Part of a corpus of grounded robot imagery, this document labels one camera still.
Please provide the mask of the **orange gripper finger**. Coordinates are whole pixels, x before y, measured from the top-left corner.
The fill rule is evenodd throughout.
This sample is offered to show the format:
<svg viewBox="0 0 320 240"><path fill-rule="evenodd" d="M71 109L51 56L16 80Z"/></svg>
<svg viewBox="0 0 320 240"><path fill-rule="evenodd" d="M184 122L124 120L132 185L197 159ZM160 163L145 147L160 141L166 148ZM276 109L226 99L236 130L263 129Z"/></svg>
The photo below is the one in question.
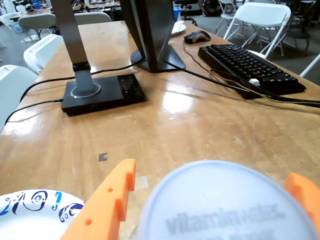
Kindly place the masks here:
<svg viewBox="0 0 320 240"><path fill-rule="evenodd" d="M122 160L105 178L62 235L62 240L117 240L135 189L136 160Z"/></svg>
<svg viewBox="0 0 320 240"><path fill-rule="evenodd" d="M284 188L295 198L311 218L314 225L320 224L320 187L297 173L290 173Z"/></svg>

